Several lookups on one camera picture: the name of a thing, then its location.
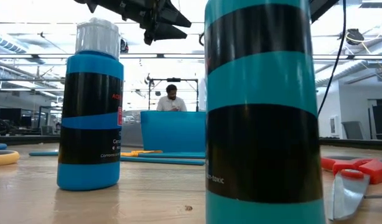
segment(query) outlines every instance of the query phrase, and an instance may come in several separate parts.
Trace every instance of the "computer monitor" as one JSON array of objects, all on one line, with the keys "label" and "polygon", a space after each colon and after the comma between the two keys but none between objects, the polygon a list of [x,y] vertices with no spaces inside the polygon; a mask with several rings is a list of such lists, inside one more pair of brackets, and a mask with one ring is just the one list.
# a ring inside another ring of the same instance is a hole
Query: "computer monitor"
[{"label": "computer monitor", "polygon": [[14,126],[20,126],[21,108],[0,108],[0,119],[8,120]]},{"label": "computer monitor", "polygon": [[31,116],[22,116],[21,117],[21,126],[22,127],[31,127],[32,126],[32,117]]}]

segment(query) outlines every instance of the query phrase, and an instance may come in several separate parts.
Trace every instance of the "blue bottle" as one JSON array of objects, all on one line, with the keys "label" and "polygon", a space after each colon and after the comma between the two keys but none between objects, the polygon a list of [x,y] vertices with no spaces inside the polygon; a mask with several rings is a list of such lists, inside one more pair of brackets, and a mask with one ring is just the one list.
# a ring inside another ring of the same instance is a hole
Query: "blue bottle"
[{"label": "blue bottle", "polygon": [[123,65],[118,27],[80,24],[76,54],[67,61],[57,184],[95,190],[116,184],[120,172]]},{"label": "blue bottle", "polygon": [[206,224],[325,224],[309,15],[207,2]]}]

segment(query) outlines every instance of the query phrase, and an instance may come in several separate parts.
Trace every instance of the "blue bin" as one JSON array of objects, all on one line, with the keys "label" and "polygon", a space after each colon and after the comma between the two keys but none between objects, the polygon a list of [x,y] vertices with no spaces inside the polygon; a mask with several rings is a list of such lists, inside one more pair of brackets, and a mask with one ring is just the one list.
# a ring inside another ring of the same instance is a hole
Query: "blue bin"
[{"label": "blue bin", "polygon": [[142,111],[144,150],[205,152],[206,112]]}]

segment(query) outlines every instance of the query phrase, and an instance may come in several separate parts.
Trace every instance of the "bottle label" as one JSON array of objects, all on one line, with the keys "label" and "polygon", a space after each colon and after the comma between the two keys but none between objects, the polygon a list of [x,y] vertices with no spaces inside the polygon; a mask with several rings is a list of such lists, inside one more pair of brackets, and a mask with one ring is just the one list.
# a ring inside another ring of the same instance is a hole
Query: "bottle label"
[{"label": "bottle label", "polygon": [[59,163],[102,164],[120,160],[122,87],[122,80],[109,75],[67,75]]},{"label": "bottle label", "polygon": [[122,107],[118,107],[118,125],[122,125]]}]

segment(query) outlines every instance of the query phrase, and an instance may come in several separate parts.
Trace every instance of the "black stripe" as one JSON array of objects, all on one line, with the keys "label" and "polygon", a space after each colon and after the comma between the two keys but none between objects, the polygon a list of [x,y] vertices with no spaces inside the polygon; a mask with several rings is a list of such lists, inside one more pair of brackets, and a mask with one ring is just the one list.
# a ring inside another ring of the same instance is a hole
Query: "black stripe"
[{"label": "black stripe", "polygon": [[301,203],[322,198],[317,118],[281,105],[208,112],[207,189],[238,200]]},{"label": "black stripe", "polygon": [[63,164],[102,164],[118,162],[121,129],[61,129],[58,162]]},{"label": "black stripe", "polygon": [[118,112],[122,80],[98,73],[72,73],[66,76],[63,118]]},{"label": "black stripe", "polygon": [[312,55],[310,22],[301,8],[265,4],[233,11],[205,31],[207,74],[241,57],[274,51]]}]

